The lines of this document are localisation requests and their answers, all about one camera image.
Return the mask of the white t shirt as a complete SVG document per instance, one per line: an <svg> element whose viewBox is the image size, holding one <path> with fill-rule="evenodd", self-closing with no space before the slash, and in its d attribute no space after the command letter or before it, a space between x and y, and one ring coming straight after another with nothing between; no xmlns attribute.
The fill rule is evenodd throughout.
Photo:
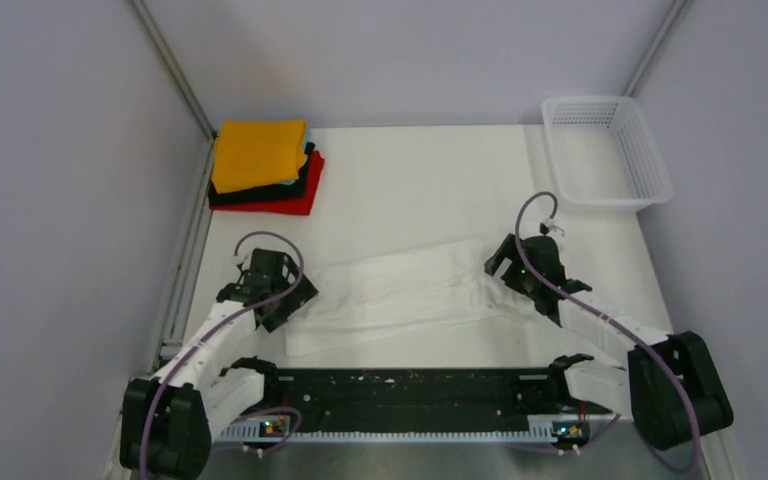
<svg viewBox="0 0 768 480"><path fill-rule="evenodd" d="M284 326L285 353L301 357L504 316L536 317L527 297L487 275L493 248L466 238L322 266L308 272L318 295Z"/></svg>

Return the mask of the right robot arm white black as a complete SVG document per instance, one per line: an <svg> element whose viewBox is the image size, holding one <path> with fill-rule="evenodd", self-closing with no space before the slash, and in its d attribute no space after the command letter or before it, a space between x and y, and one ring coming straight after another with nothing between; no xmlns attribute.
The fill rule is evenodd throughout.
<svg viewBox="0 0 768 480"><path fill-rule="evenodd" d="M644 441L665 451L734 423L734 411L704 339L668 333L606 304L566 274L555 240L509 234L484 271L528 298L536 312L598 348L565 358L546 385L549 404L572 412L584 401L631 419Z"/></svg>

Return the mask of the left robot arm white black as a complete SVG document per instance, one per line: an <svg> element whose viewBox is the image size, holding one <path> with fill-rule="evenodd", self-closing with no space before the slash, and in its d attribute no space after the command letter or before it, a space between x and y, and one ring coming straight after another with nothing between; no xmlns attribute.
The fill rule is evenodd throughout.
<svg viewBox="0 0 768 480"><path fill-rule="evenodd" d="M273 364L239 353L259 330L271 333L317 296L299 259L254 249L237 281L217 294L181 351L147 378L129 381L122 402L119 462L145 478L195 479L223 429L248 408L268 413L280 386Z"/></svg>

